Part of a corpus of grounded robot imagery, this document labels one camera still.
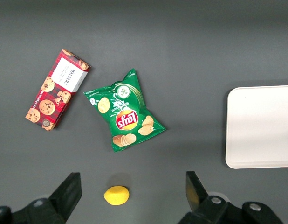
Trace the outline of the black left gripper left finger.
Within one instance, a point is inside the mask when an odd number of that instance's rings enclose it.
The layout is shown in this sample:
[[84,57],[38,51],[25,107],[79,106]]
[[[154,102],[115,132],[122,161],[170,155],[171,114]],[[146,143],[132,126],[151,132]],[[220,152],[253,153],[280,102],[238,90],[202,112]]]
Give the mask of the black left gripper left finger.
[[64,224],[82,197],[80,173],[70,173],[48,198],[39,198],[12,212],[0,206],[0,224]]

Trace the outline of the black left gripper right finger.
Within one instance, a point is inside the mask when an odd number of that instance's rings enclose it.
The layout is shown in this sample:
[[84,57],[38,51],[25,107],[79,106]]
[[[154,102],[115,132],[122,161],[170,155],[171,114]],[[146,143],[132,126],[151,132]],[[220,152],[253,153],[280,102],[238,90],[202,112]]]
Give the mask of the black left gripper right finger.
[[245,202],[241,208],[220,196],[207,193],[194,171],[185,176],[186,198],[191,211],[180,224],[282,224],[273,210],[260,202]]

